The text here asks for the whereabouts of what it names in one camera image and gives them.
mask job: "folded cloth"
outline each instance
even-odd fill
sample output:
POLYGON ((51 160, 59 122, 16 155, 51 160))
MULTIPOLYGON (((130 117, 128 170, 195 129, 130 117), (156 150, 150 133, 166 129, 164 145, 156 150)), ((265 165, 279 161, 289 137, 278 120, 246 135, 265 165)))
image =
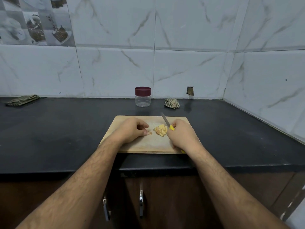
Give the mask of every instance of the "folded cloth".
POLYGON ((180 108, 179 101, 176 98, 167 98, 165 100, 164 106, 169 108, 180 108))
POLYGON ((8 105, 8 106, 21 106, 21 105, 29 103, 29 102, 31 102, 33 100, 37 100, 37 99, 39 99, 39 96, 37 96, 37 95, 21 96, 21 97, 18 97, 16 99, 11 100, 10 102, 5 103, 5 105, 8 105))

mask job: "red lid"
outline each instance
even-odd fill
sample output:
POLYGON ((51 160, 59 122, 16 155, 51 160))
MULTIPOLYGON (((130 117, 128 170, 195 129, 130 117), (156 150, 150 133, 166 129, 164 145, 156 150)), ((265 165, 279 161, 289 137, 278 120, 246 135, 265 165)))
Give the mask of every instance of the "red lid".
POLYGON ((149 87, 136 87, 135 88, 135 95, 136 96, 150 96, 152 94, 152 89, 149 87))

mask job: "knife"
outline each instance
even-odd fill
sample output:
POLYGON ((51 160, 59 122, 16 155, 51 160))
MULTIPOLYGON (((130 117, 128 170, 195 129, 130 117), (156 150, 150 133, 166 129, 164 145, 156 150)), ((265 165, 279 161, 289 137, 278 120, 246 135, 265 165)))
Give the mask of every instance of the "knife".
POLYGON ((161 112, 161 116, 163 117, 163 120, 164 120, 165 123, 167 124, 168 128, 169 128, 170 130, 173 130, 173 131, 174 131, 175 128, 168 122, 168 120, 166 119, 166 117, 165 117, 165 115, 164 115, 163 112, 161 112))

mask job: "knife handle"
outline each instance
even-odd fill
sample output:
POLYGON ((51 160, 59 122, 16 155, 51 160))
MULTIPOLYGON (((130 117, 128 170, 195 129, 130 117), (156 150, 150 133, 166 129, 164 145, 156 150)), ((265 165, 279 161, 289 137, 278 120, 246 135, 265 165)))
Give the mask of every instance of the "knife handle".
POLYGON ((170 125, 170 130, 175 130, 175 128, 172 126, 172 125, 170 125))

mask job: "silver handle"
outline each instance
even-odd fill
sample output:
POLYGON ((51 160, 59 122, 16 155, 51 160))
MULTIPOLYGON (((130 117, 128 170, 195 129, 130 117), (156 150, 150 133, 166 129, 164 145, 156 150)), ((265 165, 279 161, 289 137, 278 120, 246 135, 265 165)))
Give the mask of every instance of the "silver handle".
POLYGON ((143 191, 140 191, 140 219, 143 218, 143 208, 144 208, 143 191))
POLYGON ((104 208, 104 213, 105 213, 106 221, 109 221, 110 220, 111 211, 108 211, 108 208, 107 208, 107 199, 105 197, 103 198, 103 208, 104 208))

